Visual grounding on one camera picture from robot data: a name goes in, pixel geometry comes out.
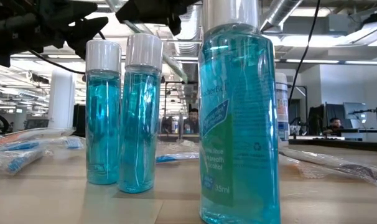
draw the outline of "desk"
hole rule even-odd
[[[377,166],[377,152],[293,146]],[[144,194],[86,183],[85,153],[43,158],[14,177],[0,175],[0,224],[191,224],[198,217],[198,161],[157,165]],[[341,178],[303,179],[281,169],[282,223],[377,224],[377,187]]]

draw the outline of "plastic bottle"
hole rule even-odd
[[[121,46],[107,40],[86,45],[86,173],[92,184],[118,179]]]
[[[118,187],[139,193],[154,185],[161,88],[162,41],[129,36],[121,116],[122,151]]]
[[[204,0],[200,216],[280,223],[274,56],[258,1]]]
[[[284,73],[276,73],[276,104],[278,136],[283,144],[289,140],[289,120],[288,120],[288,85],[287,76]]]

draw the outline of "man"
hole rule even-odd
[[[198,134],[198,109],[193,108],[189,111],[183,125],[185,134]]]
[[[327,129],[323,131],[323,134],[340,135],[339,130],[343,128],[344,127],[341,126],[339,118],[332,118],[330,119],[330,126],[328,126]]]

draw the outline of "ceiling pipe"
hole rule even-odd
[[[273,0],[261,19],[261,31],[282,32],[282,25],[303,0]]]

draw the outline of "ceiling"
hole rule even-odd
[[[102,0],[91,1],[99,4],[99,11],[89,15],[87,18],[94,18],[100,16],[106,16],[109,19],[108,24],[102,30],[102,33],[108,40],[118,42],[123,48],[123,55],[126,53],[126,41],[127,36],[133,32],[126,26],[120,24],[113,13],[107,12],[107,5]],[[302,2],[299,8],[297,8],[291,17],[299,18],[304,21],[306,17],[311,17],[314,14],[314,6],[316,0],[305,0]],[[263,0],[259,2],[261,5],[261,12],[267,12],[271,3],[271,0]],[[331,14],[338,14],[347,17],[347,14],[357,15],[359,12],[369,10],[377,7],[377,1],[329,1],[323,0],[321,3],[320,17],[327,17]],[[147,27],[155,34],[158,35],[165,43],[165,52],[169,55],[175,55],[180,62],[180,66],[185,65],[184,69],[188,66],[187,63],[194,63],[194,59],[197,58],[198,46],[200,43],[200,31],[201,31],[201,19],[193,19],[191,16],[182,18],[182,33],[177,37],[174,37],[169,28],[163,25],[146,24]],[[303,54],[304,47],[295,47],[286,45],[279,45],[275,43],[276,58],[300,58]],[[47,58],[58,62],[68,68],[85,71],[85,62],[79,59],[74,51],[67,45],[64,45],[62,49],[56,49],[55,47],[46,47],[43,55]],[[377,47],[331,47],[323,48],[320,46],[311,47],[307,58],[327,58],[327,59],[353,59],[353,60],[367,60],[377,57]],[[295,64],[277,64],[277,68],[296,68]],[[14,113],[14,107],[16,105],[34,105],[28,106],[29,112],[34,113],[37,116],[46,114],[49,101],[50,85],[37,83],[30,78],[32,74],[46,78],[51,82],[52,71],[55,66],[37,59],[35,56],[29,53],[21,53],[13,55],[11,59],[11,67],[6,68],[0,66],[0,109],[3,113]],[[181,81],[180,77],[164,64],[162,68],[162,74],[165,76],[166,81]],[[189,80],[194,80],[197,73],[193,73]],[[195,96],[197,94],[198,87],[195,85],[183,86],[180,83],[169,83],[168,85],[162,84],[161,86],[161,105],[160,114],[164,114],[164,108],[166,106],[167,114],[179,114],[180,112],[186,113],[189,107],[189,103],[193,103],[195,106]],[[167,103],[165,105],[165,90],[167,92]],[[76,103],[85,103],[85,83],[81,80],[81,75],[77,77],[77,90],[75,93]]]

